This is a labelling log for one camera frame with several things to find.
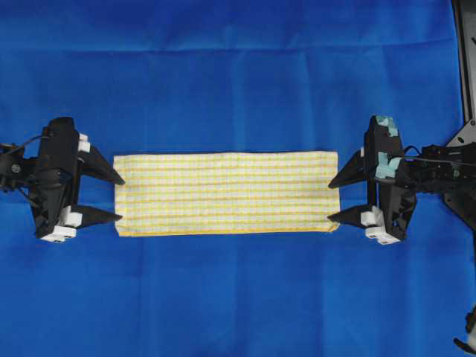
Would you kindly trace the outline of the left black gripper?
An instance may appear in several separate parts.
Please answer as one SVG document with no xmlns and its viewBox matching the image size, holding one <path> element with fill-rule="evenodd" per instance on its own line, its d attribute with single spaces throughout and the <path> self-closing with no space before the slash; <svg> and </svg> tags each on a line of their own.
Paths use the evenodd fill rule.
<svg viewBox="0 0 476 357">
<path fill-rule="evenodd" d="M 115 185 L 125 181 L 94 146 L 78 132 L 71 117 L 51 120 L 42 130 L 33 185 L 28 189 L 35 236 L 61 243 L 74 238 L 78 228 L 117 222 L 123 217 L 99 208 L 74 205 L 82 174 Z"/>
</svg>

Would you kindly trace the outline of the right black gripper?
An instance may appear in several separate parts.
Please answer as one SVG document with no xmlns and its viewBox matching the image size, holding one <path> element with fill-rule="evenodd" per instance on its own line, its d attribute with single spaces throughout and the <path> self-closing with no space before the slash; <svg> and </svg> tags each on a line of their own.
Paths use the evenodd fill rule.
<svg viewBox="0 0 476 357">
<path fill-rule="evenodd" d="M 366 181 L 378 187 L 376 204 L 357 205 L 327 218 L 341 225 L 364 228 L 369 239 L 390 245 L 406 239 L 417 204 L 415 192 L 406 187 L 408 165 L 399 130 L 388 116 L 374 115 L 364 134 L 364 147 L 357 150 L 328 184 L 339 188 Z"/>
</svg>

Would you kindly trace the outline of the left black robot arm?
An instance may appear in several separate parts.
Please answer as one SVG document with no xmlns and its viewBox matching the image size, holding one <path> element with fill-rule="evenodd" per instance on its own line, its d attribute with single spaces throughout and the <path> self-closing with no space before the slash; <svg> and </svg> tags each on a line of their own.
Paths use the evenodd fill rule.
<svg viewBox="0 0 476 357">
<path fill-rule="evenodd" d="M 23 144 L 1 145 L 1 191 L 19 191 L 30 205 L 37 239 L 61 243 L 121 215 L 78 203 L 82 176 L 124 185 L 120 174 L 78 132 L 71 117 L 51 120 Z"/>
</svg>

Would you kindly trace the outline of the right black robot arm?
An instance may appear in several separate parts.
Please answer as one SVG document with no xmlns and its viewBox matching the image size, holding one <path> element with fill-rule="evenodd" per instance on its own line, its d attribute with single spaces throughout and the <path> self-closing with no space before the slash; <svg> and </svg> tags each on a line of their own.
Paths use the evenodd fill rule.
<svg viewBox="0 0 476 357">
<path fill-rule="evenodd" d="M 470 228 L 475 227 L 475 128 L 466 124 L 445 146 L 409 155 L 393 118 L 374 115 L 357 150 L 329 183 L 335 189 L 367 185 L 367 204 L 330 215 L 331 222 L 364 230 L 381 245 L 401 242 L 417 206 L 417 194 L 438 194 Z"/>
</svg>

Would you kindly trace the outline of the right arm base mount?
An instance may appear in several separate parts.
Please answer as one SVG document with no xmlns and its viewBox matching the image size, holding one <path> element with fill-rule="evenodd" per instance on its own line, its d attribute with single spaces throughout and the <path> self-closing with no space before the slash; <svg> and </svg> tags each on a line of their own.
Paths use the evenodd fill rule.
<svg viewBox="0 0 476 357">
<path fill-rule="evenodd" d="M 475 2 L 453 1 L 457 34 L 463 126 L 448 142 L 450 147 L 475 149 Z M 444 202 L 472 231 L 475 230 L 475 188 L 444 195 Z"/>
</svg>

